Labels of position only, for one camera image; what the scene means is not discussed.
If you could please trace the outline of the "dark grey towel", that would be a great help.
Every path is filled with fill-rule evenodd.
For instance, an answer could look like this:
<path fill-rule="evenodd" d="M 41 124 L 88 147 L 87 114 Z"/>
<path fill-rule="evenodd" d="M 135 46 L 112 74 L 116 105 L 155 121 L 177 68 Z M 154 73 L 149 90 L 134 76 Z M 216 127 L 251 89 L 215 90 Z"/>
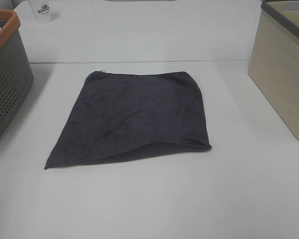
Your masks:
<path fill-rule="evenodd" d="M 211 149 L 202 93 L 186 72 L 91 73 L 46 169 Z"/>

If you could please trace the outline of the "beige basket with grey rim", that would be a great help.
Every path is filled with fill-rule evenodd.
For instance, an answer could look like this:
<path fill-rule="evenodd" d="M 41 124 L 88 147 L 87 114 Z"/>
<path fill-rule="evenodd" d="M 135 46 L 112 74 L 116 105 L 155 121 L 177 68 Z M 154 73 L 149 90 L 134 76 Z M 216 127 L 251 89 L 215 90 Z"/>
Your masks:
<path fill-rule="evenodd" d="M 299 140 L 299 0 L 264 0 L 248 74 Z"/>

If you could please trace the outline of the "grey perforated basket orange rim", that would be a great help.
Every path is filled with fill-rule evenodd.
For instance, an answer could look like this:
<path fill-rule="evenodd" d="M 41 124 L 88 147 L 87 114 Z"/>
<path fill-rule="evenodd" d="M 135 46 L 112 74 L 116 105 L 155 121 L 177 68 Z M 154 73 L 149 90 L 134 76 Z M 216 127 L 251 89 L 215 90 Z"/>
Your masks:
<path fill-rule="evenodd" d="M 33 73 L 13 10 L 0 9 L 0 138 L 33 84 Z"/>

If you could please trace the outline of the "white paper cup green logo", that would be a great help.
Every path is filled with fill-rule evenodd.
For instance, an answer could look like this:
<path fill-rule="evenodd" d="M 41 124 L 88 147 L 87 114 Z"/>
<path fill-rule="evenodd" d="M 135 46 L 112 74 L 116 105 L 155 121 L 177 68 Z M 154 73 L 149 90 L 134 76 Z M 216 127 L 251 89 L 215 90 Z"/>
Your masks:
<path fill-rule="evenodd" d="M 28 0 L 28 2 L 38 23 L 46 24 L 51 22 L 48 0 Z"/>

